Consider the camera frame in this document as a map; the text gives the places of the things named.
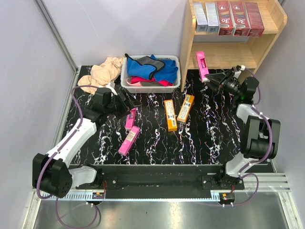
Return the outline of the pink toothpaste box small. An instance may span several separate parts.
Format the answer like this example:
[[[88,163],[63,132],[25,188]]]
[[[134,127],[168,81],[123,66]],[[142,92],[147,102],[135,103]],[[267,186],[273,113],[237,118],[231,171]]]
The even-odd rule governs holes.
[[[135,140],[137,139],[140,132],[140,128],[137,126],[133,126],[129,131],[127,137],[125,138],[124,142],[122,143],[121,147],[119,148],[118,152],[126,156],[129,153],[129,150],[133,146]]]

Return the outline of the red 3D toothpaste box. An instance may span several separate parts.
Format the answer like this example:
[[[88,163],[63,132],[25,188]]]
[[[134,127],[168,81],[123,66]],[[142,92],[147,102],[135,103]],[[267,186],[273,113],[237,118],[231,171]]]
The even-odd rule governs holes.
[[[234,25],[232,21],[229,2],[227,0],[221,0],[216,2],[217,15],[219,20],[219,33],[218,35],[232,35]]]
[[[248,36],[250,25],[245,13],[242,1],[230,1],[230,10],[232,14],[232,22],[234,25],[233,36]]]

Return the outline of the silver toothpaste box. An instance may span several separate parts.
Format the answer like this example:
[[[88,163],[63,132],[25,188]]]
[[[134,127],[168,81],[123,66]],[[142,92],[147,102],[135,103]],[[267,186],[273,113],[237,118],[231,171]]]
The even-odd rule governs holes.
[[[206,16],[208,22],[207,33],[217,34],[220,28],[219,20],[217,16],[216,4],[215,2],[205,3]]]
[[[201,2],[194,2],[194,12],[196,17],[196,31],[206,32],[208,27],[207,18]]]

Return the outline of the dark red toothpaste box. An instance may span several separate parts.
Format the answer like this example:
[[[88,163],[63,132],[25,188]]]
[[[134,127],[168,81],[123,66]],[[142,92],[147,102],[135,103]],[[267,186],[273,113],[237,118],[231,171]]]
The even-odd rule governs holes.
[[[250,25],[248,37],[261,37],[264,32],[264,23],[257,3],[245,2],[244,6],[247,13],[247,19]]]

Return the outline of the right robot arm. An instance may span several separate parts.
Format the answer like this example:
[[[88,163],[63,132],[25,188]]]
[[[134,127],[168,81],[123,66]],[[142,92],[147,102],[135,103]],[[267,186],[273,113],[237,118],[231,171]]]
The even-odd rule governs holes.
[[[205,77],[214,92],[226,91],[233,95],[232,111],[245,124],[240,151],[225,163],[224,171],[216,177],[218,187],[229,188],[234,179],[242,179],[244,172],[253,165],[275,158],[278,150],[281,123],[259,112],[254,94],[259,93],[259,81],[251,75],[242,83],[238,77],[247,68],[238,65],[222,73],[211,73]]]

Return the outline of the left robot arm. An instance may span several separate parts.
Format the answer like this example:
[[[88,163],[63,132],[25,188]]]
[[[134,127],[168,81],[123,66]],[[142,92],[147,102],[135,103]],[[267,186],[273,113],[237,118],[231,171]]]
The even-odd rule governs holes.
[[[141,106],[125,89],[98,87],[88,105],[79,108],[80,117],[70,132],[46,154],[38,153],[32,161],[32,186],[40,199],[63,198],[70,189],[88,184],[97,189],[103,183],[102,172],[92,165],[71,169],[72,159],[108,117],[121,119]]]

